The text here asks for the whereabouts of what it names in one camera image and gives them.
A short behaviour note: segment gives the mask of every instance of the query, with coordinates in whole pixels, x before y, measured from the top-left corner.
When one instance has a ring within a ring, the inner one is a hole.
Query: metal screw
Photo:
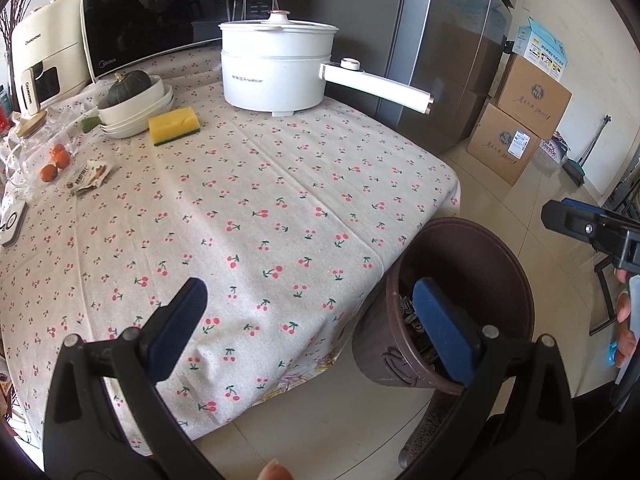
[[[122,338],[125,341],[133,341],[134,339],[138,338],[139,334],[140,334],[139,328],[135,326],[130,326],[129,328],[124,329],[124,331],[122,332]]]
[[[78,334],[69,334],[65,337],[65,340],[62,342],[64,346],[76,346],[76,343],[79,341]]]
[[[544,346],[548,346],[549,348],[553,348],[554,346],[556,346],[556,340],[553,339],[549,334],[545,334],[540,338],[540,341],[542,341],[542,344]]]
[[[482,327],[482,334],[489,339],[495,339],[500,335],[500,331],[493,325],[485,325]]]

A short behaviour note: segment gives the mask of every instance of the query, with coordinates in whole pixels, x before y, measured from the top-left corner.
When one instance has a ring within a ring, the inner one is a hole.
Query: cherry print tablecloth
[[[458,209],[448,166],[352,108],[325,99],[290,118],[233,108],[212,48],[144,68],[194,108],[201,132],[156,148],[146,135],[83,136],[71,124],[74,164],[118,169],[80,198],[64,177],[38,190],[2,254],[2,335],[36,436],[63,337],[141,326],[190,276],[207,283],[209,305],[158,388],[191,438],[303,383],[333,363],[344,328],[424,223]],[[52,115],[78,117],[105,88]],[[118,385],[108,388],[146,452]]]

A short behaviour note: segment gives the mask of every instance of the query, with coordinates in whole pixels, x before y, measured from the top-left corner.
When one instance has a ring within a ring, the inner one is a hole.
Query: microwave
[[[220,23],[263,20],[275,0],[81,0],[81,26],[94,81],[123,67],[222,40]]]

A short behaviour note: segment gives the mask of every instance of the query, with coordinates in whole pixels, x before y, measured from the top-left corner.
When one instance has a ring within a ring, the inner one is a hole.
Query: stack of bowls
[[[151,86],[115,106],[107,107],[106,98],[98,104],[100,128],[113,139],[125,139],[148,130],[149,119],[164,114],[174,105],[174,89],[153,75]]]

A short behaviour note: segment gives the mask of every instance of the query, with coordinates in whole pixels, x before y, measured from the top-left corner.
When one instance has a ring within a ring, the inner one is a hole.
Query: snack packet
[[[88,160],[72,175],[66,187],[73,195],[100,187],[113,166],[113,163],[104,160]]]

